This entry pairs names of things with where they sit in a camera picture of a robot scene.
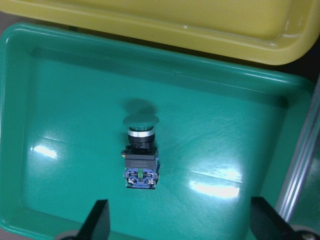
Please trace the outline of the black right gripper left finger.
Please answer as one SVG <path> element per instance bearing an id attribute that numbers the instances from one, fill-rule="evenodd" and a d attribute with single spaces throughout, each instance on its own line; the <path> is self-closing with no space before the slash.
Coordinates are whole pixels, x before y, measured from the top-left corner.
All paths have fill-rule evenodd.
<path id="1" fill-rule="evenodd" d="M 107 240 L 110 235 L 110 211 L 107 199 L 97 200 L 80 228 L 78 240 Z"/>

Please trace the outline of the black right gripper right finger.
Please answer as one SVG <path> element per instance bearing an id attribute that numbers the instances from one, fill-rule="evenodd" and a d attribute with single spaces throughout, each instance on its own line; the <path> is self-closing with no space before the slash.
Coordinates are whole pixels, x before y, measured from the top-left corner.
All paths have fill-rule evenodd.
<path id="1" fill-rule="evenodd" d="M 250 200 L 250 229 L 257 240 L 294 240 L 295 231 L 263 198 Z"/>

